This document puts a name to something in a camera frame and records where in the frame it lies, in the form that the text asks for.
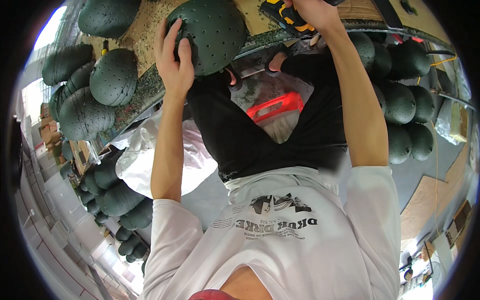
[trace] man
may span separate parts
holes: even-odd
[[[155,55],[166,93],[151,178],[144,299],[397,298],[399,208],[381,108],[336,7],[294,2],[331,55],[278,53],[268,64],[314,86],[283,144],[230,101],[231,70],[194,82],[188,41],[180,41],[180,62],[173,54],[181,20],[166,36],[161,22]],[[180,204],[185,98],[230,189],[231,204],[205,233]],[[347,145],[353,168],[342,207],[327,170]]]

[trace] red cap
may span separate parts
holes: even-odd
[[[188,300],[235,300],[235,298],[218,289],[206,289],[191,295]]]

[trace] gray floor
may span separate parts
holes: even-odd
[[[271,55],[271,52],[273,52],[272,49],[266,49],[264,53],[259,51],[255,57],[251,58],[251,61],[256,60],[256,64],[259,65],[259,61],[265,61]],[[428,80],[427,77],[422,78],[420,85],[428,88]],[[416,80],[411,80],[402,83],[406,85],[414,85],[417,82]],[[246,111],[247,108],[252,105],[263,103],[293,90],[298,91],[305,102],[308,100],[313,88],[303,81],[285,74],[280,74],[278,77],[270,77],[266,75],[265,72],[261,72],[243,79],[243,87],[240,91],[232,93],[232,101]],[[443,100],[435,94],[433,94],[433,97],[435,101],[435,115],[433,122],[435,123],[436,116]],[[431,124],[427,123],[426,126],[434,132]],[[438,134],[436,134],[436,137],[439,148],[438,178],[444,180],[446,172],[460,153],[464,143],[455,146]],[[409,158],[402,164],[390,165],[398,190],[401,210],[403,210],[408,204],[408,201],[412,197],[423,175],[435,178],[437,164],[435,151],[436,149],[433,150],[432,155],[425,161],[417,161],[413,158]],[[340,197],[344,203],[346,201],[345,184],[341,184],[339,189]],[[183,196],[182,203],[201,219],[202,225],[204,229],[206,229],[221,209],[228,204],[227,190],[215,172],[197,189]]]
[[[183,195],[181,203],[200,218],[202,228],[206,230],[222,209],[228,205],[228,190],[218,176],[218,169],[200,183],[195,190]]]

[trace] power drill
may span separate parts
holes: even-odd
[[[345,0],[324,1],[337,6]],[[266,0],[260,6],[260,11],[297,38],[311,38],[317,33],[315,28],[300,17],[295,4],[287,8],[282,0]]]

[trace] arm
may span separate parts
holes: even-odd
[[[398,296],[400,207],[389,167],[352,168],[344,210],[367,269],[374,299]]]
[[[181,26],[178,19],[165,37],[167,20],[158,26],[154,51],[156,67],[165,85],[163,113],[158,128],[150,179],[153,199],[180,202],[183,171],[182,113],[188,90],[193,83],[192,50],[186,38],[179,43],[180,62],[175,61],[175,38]]]
[[[165,37],[167,20],[158,26],[154,51],[156,67],[165,85],[163,114],[158,128],[152,168],[152,245],[145,266],[142,297],[159,299],[178,268],[203,235],[200,220],[180,204],[183,170],[183,103],[193,83],[192,51],[187,39],[180,41],[175,61],[178,19]]]
[[[291,0],[284,0],[287,6]],[[388,136],[372,83],[335,6],[323,0],[294,0],[302,18],[324,37],[335,63],[352,166],[386,166]]]

